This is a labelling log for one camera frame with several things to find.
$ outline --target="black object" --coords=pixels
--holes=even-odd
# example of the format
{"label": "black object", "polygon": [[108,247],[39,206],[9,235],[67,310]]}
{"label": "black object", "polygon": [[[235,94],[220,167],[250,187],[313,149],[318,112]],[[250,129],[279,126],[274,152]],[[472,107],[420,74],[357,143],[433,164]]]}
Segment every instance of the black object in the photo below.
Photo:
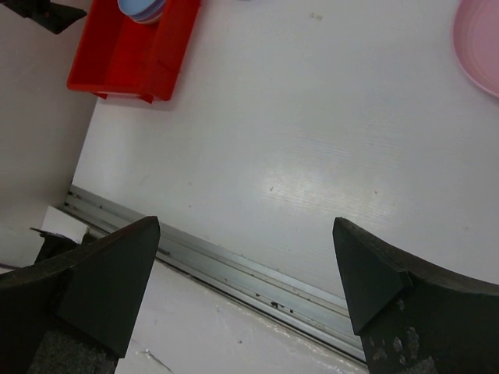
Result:
{"label": "black object", "polygon": [[499,286],[336,218],[334,247],[371,374],[498,373]]}
{"label": "black object", "polygon": [[160,238],[146,217],[0,276],[0,372],[108,374],[125,356]]}
{"label": "black object", "polygon": [[66,236],[52,234],[51,232],[39,230],[37,228],[31,228],[31,230],[38,232],[44,239],[44,244],[41,246],[40,252],[34,263],[40,263],[51,257],[61,255],[78,246],[78,244]]}
{"label": "black object", "polygon": [[54,34],[59,34],[87,15],[82,9],[52,4],[50,0],[6,0],[3,5],[23,18],[31,18]]}

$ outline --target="white tabletop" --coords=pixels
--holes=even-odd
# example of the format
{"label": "white tabletop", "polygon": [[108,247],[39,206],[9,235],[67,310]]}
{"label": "white tabletop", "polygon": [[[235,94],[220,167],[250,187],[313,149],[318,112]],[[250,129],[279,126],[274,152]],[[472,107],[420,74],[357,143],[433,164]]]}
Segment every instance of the white tabletop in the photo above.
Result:
{"label": "white tabletop", "polygon": [[337,216],[499,283],[499,101],[457,5],[205,0],[173,100],[99,101],[74,184],[337,295]]}

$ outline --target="red plastic tray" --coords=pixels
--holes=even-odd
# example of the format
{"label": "red plastic tray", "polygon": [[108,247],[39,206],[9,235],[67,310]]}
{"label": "red plastic tray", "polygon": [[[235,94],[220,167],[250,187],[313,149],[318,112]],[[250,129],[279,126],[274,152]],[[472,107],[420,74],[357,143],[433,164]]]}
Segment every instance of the red plastic tray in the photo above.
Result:
{"label": "red plastic tray", "polygon": [[200,0],[167,0],[159,23],[140,25],[117,0],[94,0],[68,78],[70,90],[170,100]]}

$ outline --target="pink plate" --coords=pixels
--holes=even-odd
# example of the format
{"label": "pink plate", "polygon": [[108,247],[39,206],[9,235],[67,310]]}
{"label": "pink plate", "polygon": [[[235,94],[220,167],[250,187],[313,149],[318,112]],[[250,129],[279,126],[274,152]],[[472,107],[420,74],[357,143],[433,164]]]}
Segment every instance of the pink plate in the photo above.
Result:
{"label": "pink plate", "polygon": [[499,97],[499,0],[462,0],[452,39],[466,75],[482,90]]}

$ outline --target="white floor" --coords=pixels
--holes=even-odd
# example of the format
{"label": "white floor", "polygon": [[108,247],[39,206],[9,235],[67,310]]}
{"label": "white floor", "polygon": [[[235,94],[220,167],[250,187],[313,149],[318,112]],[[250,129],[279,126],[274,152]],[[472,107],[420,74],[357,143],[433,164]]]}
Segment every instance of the white floor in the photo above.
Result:
{"label": "white floor", "polygon": [[458,0],[205,0],[174,98],[99,101],[74,184],[343,295],[335,217],[499,283],[499,102]]}
{"label": "white floor", "polygon": [[363,367],[155,263],[116,374],[367,374]]}

